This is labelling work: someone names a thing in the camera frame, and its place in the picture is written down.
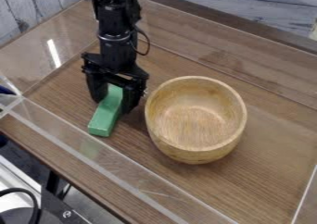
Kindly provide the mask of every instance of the green object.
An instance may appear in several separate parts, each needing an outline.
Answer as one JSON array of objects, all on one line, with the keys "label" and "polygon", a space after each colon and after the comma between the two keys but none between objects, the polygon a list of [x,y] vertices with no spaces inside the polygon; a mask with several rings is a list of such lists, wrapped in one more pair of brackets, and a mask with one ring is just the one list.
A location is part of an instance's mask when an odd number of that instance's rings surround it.
[{"label": "green object", "polygon": [[113,84],[109,85],[109,95],[99,103],[89,132],[93,135],[110,137],[118,117],[122,115],[123,89]]}]

